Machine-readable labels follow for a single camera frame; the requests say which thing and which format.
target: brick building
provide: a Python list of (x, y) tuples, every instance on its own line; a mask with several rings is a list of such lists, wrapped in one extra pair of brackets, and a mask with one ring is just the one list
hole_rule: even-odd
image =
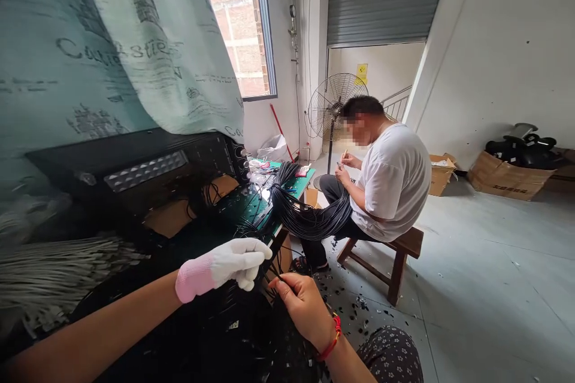
[(210, 0), (242, 96), (270, 94), (258, 0)]

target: yellow warning sign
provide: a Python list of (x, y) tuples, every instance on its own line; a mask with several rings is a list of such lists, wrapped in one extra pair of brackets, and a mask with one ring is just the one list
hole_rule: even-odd
[(355, 75), (359, 78), (355, 80), (356, 85), (367, 85), (367, 63), (358, 64), (358, 70)]

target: hand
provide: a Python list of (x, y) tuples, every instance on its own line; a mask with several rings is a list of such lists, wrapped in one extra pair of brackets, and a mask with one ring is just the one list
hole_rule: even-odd
[(232, 239), (212, 251), (184, 263), (175, 282), (182, 303), (235, 279), (240, 288), (250, 291), (259, 266), (272, 258), (267, 245), (257, 238)]
[(341, 155), (340, 163), (342, 165), (349, 166), (350, 168), (361, 169), (361, 160), (349, 153)]
[(269, 287), (277, 290), (299, 333), (322, 353), (335, 339), (335, 323), (316, 283), (294, 272), (282, 274), (282, 278), (285, 282), (275, 278)]
[(335, 177), (337, 180), (342, 183), (344, 186), (347, 182), (350, 182), (352, 179), (349, 177), (349, 172), (343, 168), (343, 166), (337, 166), (335, 169)]

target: wooden stool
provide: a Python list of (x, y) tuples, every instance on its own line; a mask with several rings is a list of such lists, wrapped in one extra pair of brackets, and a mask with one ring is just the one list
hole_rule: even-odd
[(346, 246), (341, 250), (340, 255), (337, 257), (337, 261), (340, 265), (343, 265), (348, 257), (354, 259), (361, 266), (366, 268), (373, 275), (378, 277), (381, 281), (389, 286), (388, 290), (388, 301), (391, 305), (397, 305), (397, 298), (400, 293), (401, 279), (403, 277), (403, 269), (405, 267), (405, 261), (407, 256), (412, 256), (416, 259), (419, 258), (421, 253), (421, 243), (423, 241), (423, 232), (415, 227), (405, 232), (403, 235), (399, 236), (396, 240), (392, 242), (382, 242), (381, 244), (387, 245), (389, 248), (395, 250), (395, 260), (394, 268), (391, 272), (391, 278), (383, 275), (357, 254), (352, 251), (352, 248), (357, 243), (357, 239), (350, 238), (347, 241)]

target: bundle of black cables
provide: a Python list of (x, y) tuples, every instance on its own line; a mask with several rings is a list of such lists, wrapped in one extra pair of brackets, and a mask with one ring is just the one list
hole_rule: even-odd
[(301, 168), (297, 163), (282, 163), (270, 187), (273, 214), (280, 217), (284, 226), (294, 235), (308, 241), (321, 241), (336, 234), (351, 216), (347, 191), (327, 208), (313, 208), (300, 202), (282, 188)]

